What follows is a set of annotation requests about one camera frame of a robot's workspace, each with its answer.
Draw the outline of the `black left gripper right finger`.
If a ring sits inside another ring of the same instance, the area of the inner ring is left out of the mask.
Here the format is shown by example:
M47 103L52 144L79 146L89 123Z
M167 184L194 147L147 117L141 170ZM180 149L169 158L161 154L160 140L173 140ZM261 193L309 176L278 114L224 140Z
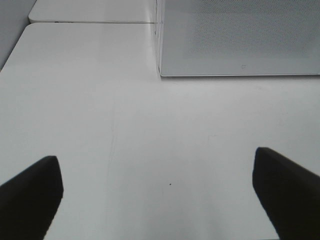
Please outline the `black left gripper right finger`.
M320 238L320 177L268 147L258 147L254 191L281 240Z

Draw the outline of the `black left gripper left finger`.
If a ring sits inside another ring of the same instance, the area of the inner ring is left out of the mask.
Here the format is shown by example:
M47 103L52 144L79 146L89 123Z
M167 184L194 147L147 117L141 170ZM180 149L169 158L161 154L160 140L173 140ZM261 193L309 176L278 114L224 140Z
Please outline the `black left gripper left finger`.
M42 240L57 213L64 186L56 156L46 156L0 186L0 238Z

